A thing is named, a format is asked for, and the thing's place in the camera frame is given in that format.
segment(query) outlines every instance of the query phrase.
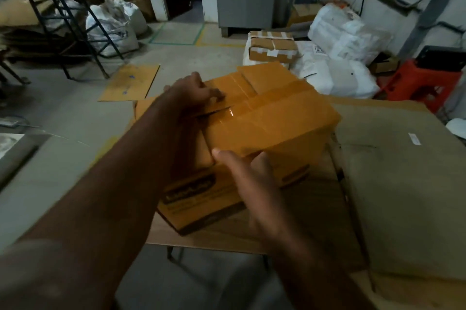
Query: box with white tape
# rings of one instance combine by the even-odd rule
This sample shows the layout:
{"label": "box with white tape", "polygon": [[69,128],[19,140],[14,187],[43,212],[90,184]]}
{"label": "box with white tape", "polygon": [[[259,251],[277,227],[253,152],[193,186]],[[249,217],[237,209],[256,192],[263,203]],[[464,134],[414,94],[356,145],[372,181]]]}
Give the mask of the box with white tape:
{"label": "box with white tape", "polygon": [[249,36],[252,61],[292,63],[298,57],[298,46],[288,32],[251,31]]}

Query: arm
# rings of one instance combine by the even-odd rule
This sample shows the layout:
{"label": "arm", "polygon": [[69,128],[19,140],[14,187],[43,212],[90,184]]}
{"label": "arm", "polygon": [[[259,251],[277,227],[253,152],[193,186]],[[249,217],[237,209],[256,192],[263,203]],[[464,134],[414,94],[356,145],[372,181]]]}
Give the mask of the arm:
{"label": "arm", "polygon": [[221,97],[199,73],[177,81],[21,238],[60,242],[109,304],[143,247],[167,183],[182,111]]}
{"label": "arm", "polygon": [[284,206],[265,153],[250,166],[233,152],[213,149],[212,153],[232,172],[251,226],[297,309],[375,309],[341,267],[301,231]]}

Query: person's left arm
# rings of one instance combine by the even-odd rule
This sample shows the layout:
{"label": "person's left arm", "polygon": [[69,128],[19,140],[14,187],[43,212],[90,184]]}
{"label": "person's left arm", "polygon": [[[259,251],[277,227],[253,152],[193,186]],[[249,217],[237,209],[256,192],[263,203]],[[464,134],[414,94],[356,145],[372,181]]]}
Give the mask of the person's left arm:
{"label": "person's left arm", "polygon": [[109,304],[147,238],[174,159],[180,116],[212,97],[222,93],[206,88],[199,73],[177,81],[19,241],[60,242],[88,268]]}

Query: person's right hand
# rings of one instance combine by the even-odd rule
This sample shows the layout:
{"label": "person's right hand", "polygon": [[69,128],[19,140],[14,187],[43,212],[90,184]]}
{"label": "person's right hand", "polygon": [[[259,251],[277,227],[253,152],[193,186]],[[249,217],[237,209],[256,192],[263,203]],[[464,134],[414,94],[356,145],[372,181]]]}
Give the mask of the person's right hand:
{"label": "person's right hand", "polygon": [[290,216],[275,181],[270,161],[260,153],[251,165],[230,150],[212,149],[215,160],[226,165],[235,180],[238,193],[251,216],[251,226],[260,236],[276,241],[289,226]]}

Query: wooden table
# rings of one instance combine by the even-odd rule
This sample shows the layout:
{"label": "wooden table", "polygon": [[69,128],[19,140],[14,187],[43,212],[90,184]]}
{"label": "wooden table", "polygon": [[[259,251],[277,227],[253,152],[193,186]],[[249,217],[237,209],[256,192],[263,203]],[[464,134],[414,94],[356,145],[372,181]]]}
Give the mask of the wooden table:
{"label": "wooden table", "polygon": [[[348,271],[366,268],[328,150],[307,179],[289,186],[283,194],[305,230]],[[190,235],[180,236],[156,214],[147,243],[264,254],[259,240],[249,229],[248,219],[248,211],[245,210]]]}

